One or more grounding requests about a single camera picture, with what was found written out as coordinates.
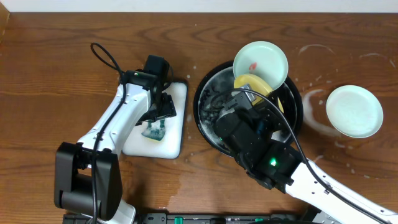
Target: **white cutting board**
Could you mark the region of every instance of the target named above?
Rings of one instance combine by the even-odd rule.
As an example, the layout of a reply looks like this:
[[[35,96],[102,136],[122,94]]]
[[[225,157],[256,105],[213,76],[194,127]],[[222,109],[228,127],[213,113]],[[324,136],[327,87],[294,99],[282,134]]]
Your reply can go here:
[[[180,154],[182,130],[185,114],[185,100],[187,99],[187,85],[181,82],[172,83],[164,92],[172,96],[177,115],[165,119],[165,136],[156,141],[144,137],[141,133],[148,127],[147,122],[132,129],[123,153],[129,156],[146,156],[164,159],[175,159]]]

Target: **white plate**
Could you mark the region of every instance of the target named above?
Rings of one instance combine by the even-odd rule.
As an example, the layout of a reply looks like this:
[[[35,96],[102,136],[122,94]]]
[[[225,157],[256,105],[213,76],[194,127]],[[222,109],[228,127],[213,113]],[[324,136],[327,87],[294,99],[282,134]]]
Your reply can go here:
[[[376,133],[383,122],[379,100],[368,90],[354,85],[335,89],[326,101],[331,124],[353,138],[366,138]]]
[[[276,90],[287,77],[289,65],[284,52],[275,44],[256,41],[244,46],[234,59],[233,71],[237,78],[244,74],[254,74],[262,78]]]

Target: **green connector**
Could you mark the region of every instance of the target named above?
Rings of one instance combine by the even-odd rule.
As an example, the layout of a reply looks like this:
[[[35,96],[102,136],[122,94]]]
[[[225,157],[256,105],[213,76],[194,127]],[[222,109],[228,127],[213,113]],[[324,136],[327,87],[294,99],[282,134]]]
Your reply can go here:
[[[182,217],[175,217],[174,224],[182,224]]]

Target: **red stain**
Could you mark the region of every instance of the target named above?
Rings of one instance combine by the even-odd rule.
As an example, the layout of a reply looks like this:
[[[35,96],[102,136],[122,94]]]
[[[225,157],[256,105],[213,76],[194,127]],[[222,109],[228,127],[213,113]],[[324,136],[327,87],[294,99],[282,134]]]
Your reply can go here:
[[[253,64],[250,65],[249,70],[254,70],[257,67],[257,62],[254,62]]]

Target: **black bowl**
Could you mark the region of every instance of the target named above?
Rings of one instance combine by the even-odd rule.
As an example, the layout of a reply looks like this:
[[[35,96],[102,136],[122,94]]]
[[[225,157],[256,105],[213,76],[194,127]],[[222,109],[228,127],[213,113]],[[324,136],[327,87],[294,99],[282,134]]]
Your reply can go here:
[[[207,101],[210,101],[212,96],[234,88],[235,77],[232,66],[233,61],[229,61],[210,71],[200,82],[193,99],[193,116],[201,135],[211,146],[228,156],[231,155],[229,149],[218,139],[213,131],[215,119],[212,119],[212,121],[207,119],[217,116],[217,112],[212,113],[211,111],[204,110],[203,107],[204,105],[208,105]],[[277,96],[281,101],[285,117],[297,135],[303,123],[303,104],[297,87],[287,77],[284,84],[274,90],[272,95]],[[286,142],[287,144],[293,142],[293,138],[287,130],[274,133],[272,138]]]

